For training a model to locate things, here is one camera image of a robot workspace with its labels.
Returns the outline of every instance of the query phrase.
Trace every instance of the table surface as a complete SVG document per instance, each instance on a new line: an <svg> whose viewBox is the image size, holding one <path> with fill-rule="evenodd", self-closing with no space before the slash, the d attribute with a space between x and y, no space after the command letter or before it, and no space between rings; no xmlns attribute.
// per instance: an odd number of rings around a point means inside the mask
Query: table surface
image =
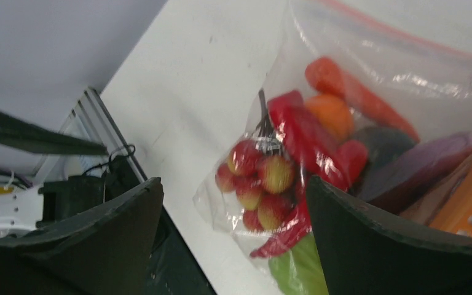
<svg viewBox="0 0 472 295"><path fill-rule="evenodd" d="M200 217L192 196L245 127L277 54L285 4L169 0L101 95L146 174L162 177L164 206L220 295L280 294ZM415 33L438 34L425 27ZM466 50L456 37L443 43Z"/></svg>

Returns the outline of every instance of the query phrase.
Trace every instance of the clear plastic bag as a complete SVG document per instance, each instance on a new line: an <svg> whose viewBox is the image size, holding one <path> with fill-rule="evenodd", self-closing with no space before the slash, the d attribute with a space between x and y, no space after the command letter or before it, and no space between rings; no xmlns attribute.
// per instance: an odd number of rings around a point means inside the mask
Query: clear plastic bag
<svg viewBox="0 0 472 295"><path fill-rule="evenodd" d="M311 236L304 202L310 175L370 201L414 181L425 191L472 153L472 56L397 32L332 0L291 0L283 24L278 57L243 136L194 197L200 214L231 233L266 272L272 258L292 255ZM432 150L457 158L419 162ZM393 187L363 189L397 161L415 165L385 179ZM423 175L428 170L435 174ZM415 194L393 212L411 205ZM390 207L392 199L386 203Z"/></svg>

